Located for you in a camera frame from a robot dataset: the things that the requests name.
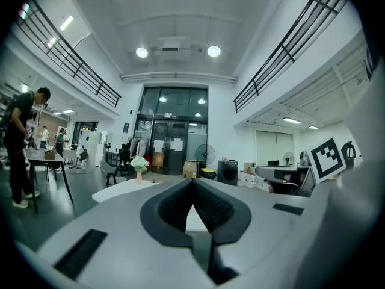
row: doorway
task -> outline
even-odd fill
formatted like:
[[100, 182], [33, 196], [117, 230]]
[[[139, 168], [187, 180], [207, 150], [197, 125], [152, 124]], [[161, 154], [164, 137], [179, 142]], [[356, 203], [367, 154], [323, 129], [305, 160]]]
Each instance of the doorway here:
[[188, 123], [156, 120], [153, 126], [152, 172], [181, 175], [186, 159]]

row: railing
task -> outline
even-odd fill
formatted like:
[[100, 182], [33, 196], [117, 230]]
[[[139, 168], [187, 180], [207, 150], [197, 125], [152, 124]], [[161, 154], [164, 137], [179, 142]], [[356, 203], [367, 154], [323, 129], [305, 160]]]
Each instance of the railing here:
[[339, 14], [347, 0], [309, 0], [265, 64], [234, 99], [235, 112], [260, 95], [288, 69]]
[[116, 108], [120, 95], [73, 50], [36, 0], [20, 9], [16, 24], [52, 61], [89, 91]]

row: glass window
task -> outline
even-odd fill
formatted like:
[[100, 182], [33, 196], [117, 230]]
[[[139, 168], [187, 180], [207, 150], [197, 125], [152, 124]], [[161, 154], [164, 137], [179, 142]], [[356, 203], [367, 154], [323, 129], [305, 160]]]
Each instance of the glass window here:
[[207, 142], [207, 125], [190, 123], [188, 125], [187, 136], [187, 161], [205, 161], [204, 157], [196, 158], [195, 151], [201, 145], [205, 145]]
[[188, 116], [189, 89], [163, 88], [157, 114]]
[[140, 113], [143, 114], [154, 114], [156, 104], [158, 103], [160, 88], [147, 88], [143, 99], [143, 104]]
[[135, 130], [135, 138], [147, 138], [150, 140], [152, 121], [139, 120]]
[[191, 90], [189, 116], [207, 118], [207, 90]]

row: standing fan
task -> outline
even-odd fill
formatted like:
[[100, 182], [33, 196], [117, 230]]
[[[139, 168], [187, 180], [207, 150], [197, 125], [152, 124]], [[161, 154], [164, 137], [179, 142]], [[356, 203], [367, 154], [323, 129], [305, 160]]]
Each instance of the standing fan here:
[[292, 152], [286, 152], [283, 156], [283, 164], [290, 166], [294, 164], [294, 155]]
[[205, 165], [211, 164], [215, 159], [215, 150], [208, 144], [199, 146], [195, 151], [197, 161], [205, 161]]

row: floor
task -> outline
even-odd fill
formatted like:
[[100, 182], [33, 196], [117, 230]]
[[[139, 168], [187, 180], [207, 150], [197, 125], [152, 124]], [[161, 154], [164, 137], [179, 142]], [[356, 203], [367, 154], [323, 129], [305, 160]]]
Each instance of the floor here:
[[[92, 194], [105, 188], [100, 168], [84, 175], [67, 174], [74, 204], [68, 196], [63, 175], [57, 173], [57, 181], [49, 172], [49, 183], [45, 172], [37, 172], [37, 189], [41, 192], [37, 199], [38, 211], [34, 211], [33, 201], [27, 209], [12, 206], [11, 189], [9, 187], [9, 171], [0, 170], [0, 206], [9, 220], [15, 239], [23, 242], [32, 250], [37, 250], [53, 233], [73, 219], [79, 217], [97, 203]], [[149, 172], [143, 175], [146, 181], [162, 183], [181, 176], [167, 176]]]

